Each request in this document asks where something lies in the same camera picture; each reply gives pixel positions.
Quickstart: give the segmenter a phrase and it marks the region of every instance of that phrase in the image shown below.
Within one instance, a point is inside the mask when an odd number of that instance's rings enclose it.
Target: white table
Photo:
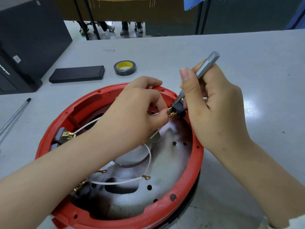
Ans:
[[[145,75],[180,91],[179,69],[211,51],[228,80],[241,87],[251,138],[305,184],[305,30],[73,42],[43,77],[36,93],[0,96],[0,127],[32,101],[0,138],[0,178],[31,162],[51,122],[71,103],[98,88]],[[132,60],[138,70],[119,77],[113,65]],[[56,68],[105,66],[103,80],[51,84]],[[173,228],[257,228],[255,200],[205,150],[197,193]],[[54,228],[48,217],[40,228]]]

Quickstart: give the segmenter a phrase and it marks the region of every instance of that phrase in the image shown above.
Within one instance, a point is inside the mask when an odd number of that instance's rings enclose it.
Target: lenovo logo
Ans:
[[[7,70],[5,70],[5,68],[0,64],[0,67],[2,68],[2,70],[4,70],[4,72],[5,73],[7,73],[8,75],[10,75],[10,73],[7,71]]]

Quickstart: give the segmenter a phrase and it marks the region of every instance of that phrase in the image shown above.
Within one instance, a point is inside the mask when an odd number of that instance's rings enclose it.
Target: red ring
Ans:
[[[49,152],[51,142],[54,135],[60,127],[65,127],[69,131],[80,127],[78,123],[102,106],[112,103],[127,83],[115,84],[95,90],[66,108],[49,126],[43,138],[39,143],[36,158]],[[163,87],[154,87],[158,90],[166,104],[170,106],[176,99],[177,95]],[[186,122],[191,127],[189,114],[186,111]],[[69,198],[65,198],[52,212],[55,216],[54,224],[59,228],[63,225],[71,226],[76,229],[142,229],[152,228],[166,220],[183,202],[189,191],[191,190],[195,180],[199,174],[203,159],[203,146],[198,141],[195,133],[193,133],[193,147],[189,158],[189,163],[182,174],[181,178],[161,199],[154,204],[147,206],[141,215],[121,220],[97,220],[92,219],[89,212],[74,206]],[[175,194],[177,198],[170,200],[170,195]]]

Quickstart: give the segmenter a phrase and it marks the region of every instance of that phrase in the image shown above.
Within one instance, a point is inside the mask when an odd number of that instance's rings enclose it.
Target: person's right hand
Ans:
[[[249,146],[252,141],[246,128],[241,89],[231,84],[216,64],[198,81],[195,73],[203,62],[180,70],[181,88],[198,140],[219,158],[223,153]]]

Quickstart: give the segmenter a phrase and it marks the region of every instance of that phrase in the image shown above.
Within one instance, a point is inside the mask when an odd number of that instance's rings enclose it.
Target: forearm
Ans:
[[[285,228],[289,219],[305,214],[305,187],[257,144],[218,159],[254,196],[273,227]]]
[[[113,159],[101,142],[88,131],[0,180],[2,227],[36,228],[83,179]]]

